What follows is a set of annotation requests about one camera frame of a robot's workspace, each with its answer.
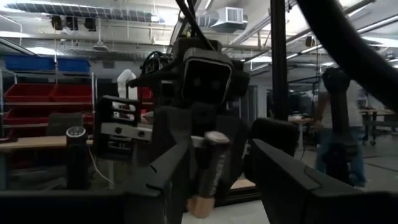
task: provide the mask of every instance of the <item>ceiling beam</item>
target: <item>ceiling beam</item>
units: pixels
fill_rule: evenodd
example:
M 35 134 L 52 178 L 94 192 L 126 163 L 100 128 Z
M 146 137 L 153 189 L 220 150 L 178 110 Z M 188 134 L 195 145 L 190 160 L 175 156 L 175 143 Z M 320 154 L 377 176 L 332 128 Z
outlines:
M 68 35 L 68 34 L 26 34 L 20 32 L 9 32 L 9 31 L 0 31 L 0 37 L 5 38 L 23 38 L 23 39 L 39 39 L 39 40 L 82 40 L 82 41 L 90 41 L 97 42 L 98 38 L 95 36 L 89 35 Z M 131 44 L 136 46 L 158 46 L 158 47 L 167 47 L 161 44 L 147 44 L 147 43 L 138 43 L 136 41 L 128 40 L 128 39 L 113 39 L 109 42 L 114 44 Z M 223 45 L 223 47 L 236 49 L 236 50 L 260 50 L 257 46 L 250 45 Z

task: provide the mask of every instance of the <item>ceiling light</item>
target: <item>ceiling light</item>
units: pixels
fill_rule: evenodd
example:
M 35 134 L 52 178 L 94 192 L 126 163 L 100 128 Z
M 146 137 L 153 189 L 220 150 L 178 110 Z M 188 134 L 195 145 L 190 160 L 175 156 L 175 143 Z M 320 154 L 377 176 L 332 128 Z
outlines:
M 326 63 L 323 63 L 322 66 L 332 66 L 334 64 L 335 64 L 334 62 L 326 62 Z

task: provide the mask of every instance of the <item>black cable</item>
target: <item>black cable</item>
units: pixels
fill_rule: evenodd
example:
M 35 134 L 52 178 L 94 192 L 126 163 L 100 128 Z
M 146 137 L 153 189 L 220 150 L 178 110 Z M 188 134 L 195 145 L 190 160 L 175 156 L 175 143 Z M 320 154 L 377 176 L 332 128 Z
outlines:
M 182 13 L 184 14 L 185 18 L 187 18 L 189 24 L 191 25 L 191 29 L 193 32 L 195 32 L 200 40 L 203 42 L 203 45 L 209 50 L 214 50 L 214 47 L 210 44 L 209 40 L 205 37 L 203 32 L 200 30 L 197 22 L 195 21 L 194 16 L 191 14 L 189 11 L 187 5 L 185 4 L 184 0 L 175 0 L 180 7 Z
M 195 12 L 195 6 L 193 5 L 193 0 L 188 0 L 187 3 L 188 3 L 189 11 L 194 16 L 195 21 L 196 21 L 197 17 L 196 17 L 196 12 Z M 196 35 L 197 35 L 197 33 L 193 29 L 191 29 L 191 37 L 195 37 Z
M 335 0 L 297 0 L 313 33 L 335 62 L 384 105 L 398 112 L 398 72 L 358 35 Z

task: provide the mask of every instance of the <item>desk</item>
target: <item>desk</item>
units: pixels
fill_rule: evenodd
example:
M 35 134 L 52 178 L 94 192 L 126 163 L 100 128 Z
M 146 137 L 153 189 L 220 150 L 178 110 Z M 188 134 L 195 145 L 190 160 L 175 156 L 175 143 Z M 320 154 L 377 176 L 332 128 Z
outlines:
M 359 112 L 363 115 L 365 125 L 365 135 L 362 138 L 363 144 L 365 144 L 365 142 L 369 140 L 369 127 L 371 127 L 372 146 L 376 144 L 376 126 L 388 126 L 391 127 L 391 131 L 396 130 L 396 121 L 377 121 L 377 116 L 395 115 L 395 112 L 393 112 L 392 110 L 363 109 Z
M 9 188 L 9 161 L 8 154 L 21 150 L 51 149 L 55 147 L 66 147 L 66 136 L 46 136 L 37 138 L 19 138 L 16 142 L 0 144 L 0 190 Z
M 295 124 L 298 124 L 298 130 L 300 131 L 300 136 L 298 137 L 298 150 L 304 149 L 303 143 L 303 132 L 304 132 L 304 124 L 312 122 L 312 118 L 298 118 L 298 117 L 290 117 L 289 121 Z

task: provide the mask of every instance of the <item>power cord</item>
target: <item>power cord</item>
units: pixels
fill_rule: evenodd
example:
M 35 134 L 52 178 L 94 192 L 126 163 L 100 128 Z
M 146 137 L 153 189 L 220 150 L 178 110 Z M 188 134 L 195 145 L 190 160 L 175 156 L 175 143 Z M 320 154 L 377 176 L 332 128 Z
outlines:
M 98 167 L 97 167 L 97 165 L 96 165 L 96 160 L 94 159 L 93 153 L 91 153 L 91 149 L 90 149 L 90 148 L 88 148 L 88 152 L 90 153 L 91 160 L 93 161 L 93 166 L 94 166 L 95 171 L 96 171 L 104 180 L 106 180 L 106 181 L 108 181 L 109 183 L 111 183 L 111 184 L 114 185 L 114 182 L 113 182 L 112 180 L 109 180 L 107 177 L 105 177 L 105 175 L 103 175 L 103 174 L 101 173 L 101 171 L 98 169 Z

